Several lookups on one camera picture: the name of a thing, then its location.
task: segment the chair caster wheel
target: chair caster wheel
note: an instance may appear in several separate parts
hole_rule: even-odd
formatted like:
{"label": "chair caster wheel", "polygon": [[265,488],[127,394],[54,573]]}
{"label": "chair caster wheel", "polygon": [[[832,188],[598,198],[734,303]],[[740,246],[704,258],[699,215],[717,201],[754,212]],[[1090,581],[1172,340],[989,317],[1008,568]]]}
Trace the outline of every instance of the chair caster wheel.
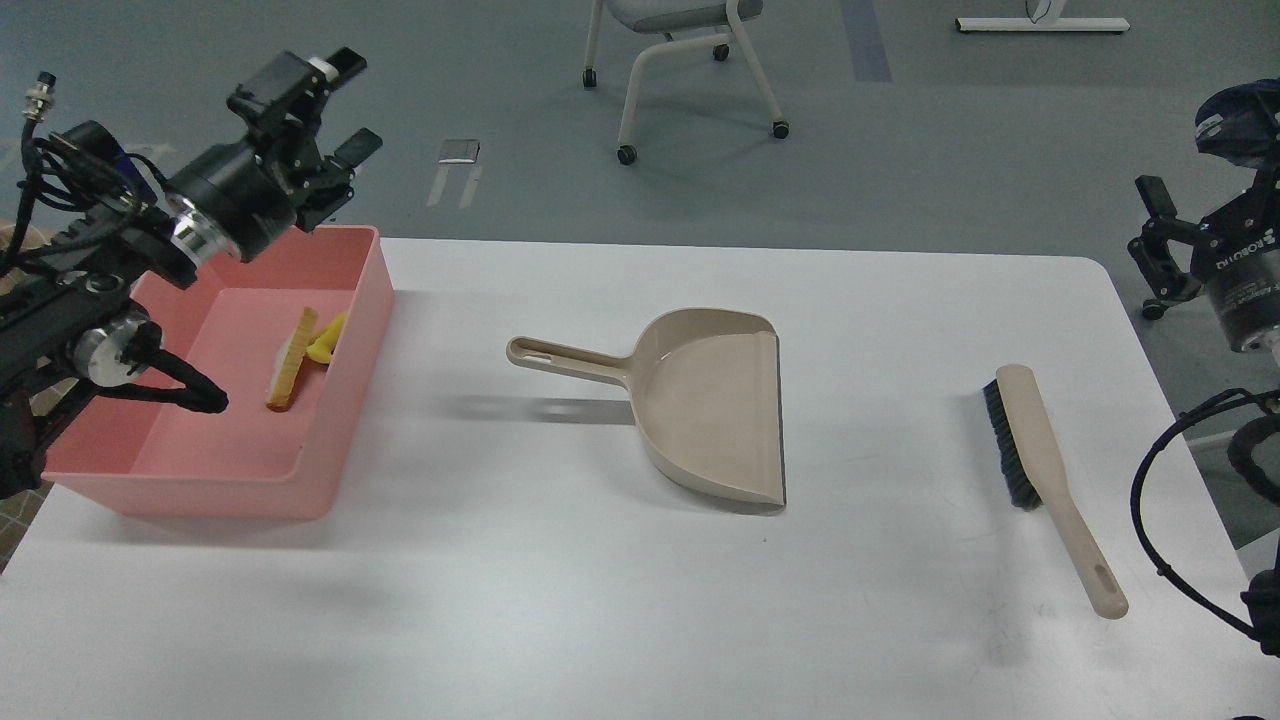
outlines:
{"label": "chair caster wheel", "polygon": [[1142,304],[1142,316],[1147,320],[1158,320],[1164,318],[1165,310],[1167,310],[1165,304],[1156,299],[1144,300]]}

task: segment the white chair frame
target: white chair frame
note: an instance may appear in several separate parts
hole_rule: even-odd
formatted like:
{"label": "white chair frame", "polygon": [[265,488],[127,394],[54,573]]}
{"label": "white chair frame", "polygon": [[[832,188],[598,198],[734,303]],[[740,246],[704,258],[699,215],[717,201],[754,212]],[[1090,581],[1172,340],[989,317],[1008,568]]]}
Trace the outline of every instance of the white chair frame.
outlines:
{"label": "white chair frame", "polygon": [[[717,26],[717,32],[712,35],[700,35],[684,40],[675,40],[671,35],[664,33],[667,42],[652,45],[643,50],[636,58],[635,63],[631,65],[631,79],[627,82],[627,97],[622,106],[622,124],[618,128],[618,160],[623,165],[630,165],[636,159],[635,146],[631,143],[631,132],[635,126],[636,105],[640,101],[640,81],[644,78],[644,70],[649,61],[663,55],[705,50],[721,45],[737,45],[742,53],[742,58],[746,60],[748,67],[751,69],[751,76],[755,77],[755,85],[760,90],[764,102],[769,106],[769,113],[773,119],[773,136],[781,140],[790,133],[790,126],[782,118],[782,109],[778,106],[778,101],[773,96],[773,91],[769,88],[768,78],[764,77],[764,68],[760,65],[760,59],[755,54],[751,38],[746,35],[746,29],[742,27],[744,23],[737,14],[737,5],[739,0],[724,0],[724,14],[728,20],[728,27]],[[604,0],[593,0],[591,24],[586,36],[586,58],[584,60],[585,68],[582,70],[582,85],[588,88],[595,86],[595,50],[600,33],[600,17],[603,14],[603,9]]]}

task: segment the pink plastic bin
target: pink plastic bin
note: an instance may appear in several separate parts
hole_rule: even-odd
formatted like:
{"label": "pink plastic bin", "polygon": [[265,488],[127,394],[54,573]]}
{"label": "pink plastic bin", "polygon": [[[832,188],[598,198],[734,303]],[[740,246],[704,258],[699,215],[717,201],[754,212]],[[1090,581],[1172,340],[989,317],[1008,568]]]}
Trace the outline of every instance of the pink plastic bin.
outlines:
{"label": "pink plastic bin", "polygon": [[[326,514],[394,302],[378,229],[289,231],[252,263],[219,256],[187,291],[147,275],[133,296],[230,404],[207,415],[99,397],[50,448],[45,478],[129,515]],[[292,407],[273,413],[275,359],[305,305],[321,324],[348,310],[347,324],[328,368],[305,363]]]}

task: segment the beige dustpan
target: beige dustpan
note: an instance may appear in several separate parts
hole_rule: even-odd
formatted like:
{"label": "beige dustpan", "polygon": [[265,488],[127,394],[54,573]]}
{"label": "beige dustpan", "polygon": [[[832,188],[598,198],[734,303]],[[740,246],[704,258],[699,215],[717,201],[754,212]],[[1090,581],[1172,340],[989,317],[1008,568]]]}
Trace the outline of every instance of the beige dustpan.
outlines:
{"label": "beige dustpan", "polygon": [[778,336],[759,315],[690,307],[645,328],[627,357],[541,340],[507,345],[516,365],[617,384],[654,465],[699,492],[785,505]]}

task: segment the gray floor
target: gray floor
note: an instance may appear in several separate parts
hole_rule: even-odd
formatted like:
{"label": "gray floor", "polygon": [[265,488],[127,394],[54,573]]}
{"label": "gray floor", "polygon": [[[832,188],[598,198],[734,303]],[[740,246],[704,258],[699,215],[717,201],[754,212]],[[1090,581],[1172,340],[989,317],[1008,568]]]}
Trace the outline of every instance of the gray floor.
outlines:
{"label": "gray floor", "polygon": [[[584,91],[589,5],[0,0],[12,128],[0,173],[18,178],[17,109],[38,70],[59,76],[49,129],[93,118],[175,170],[238,137],[223,100],[278,51],[349,45],[370,69],[334,99],[323,140],[365,124],[387,146],[340,222],[389,236],[1082,255],[1137,307],[1148,291],[1125,252],[1144,219],[1133,179],[1164,176],[1188,219],[1229,200],[1252,176],[1196,154],[1196,110],[1280,74],[1274,0],[1068,5],[1069,17],[1125,17],[1123,36],[955,32],[957,15],[1018,15],[1021,0],[771,0],[748,27],[792,136],[768,136],[740,55],[672,58],[650,69],[640,160],[623,168],[626,78],[652,38],[607,19],[600,86]],[[451,137],[481,141],[483,176],[470,206],[465,170],[429,206]],[[4,184],[0,208],[13,208]],[[1226,350],[1204,300],[1134,324],[1175,409],[1276,382],[1268,357]],[[1238,544],[1280,527],[1220,460],[1202,462]]]}

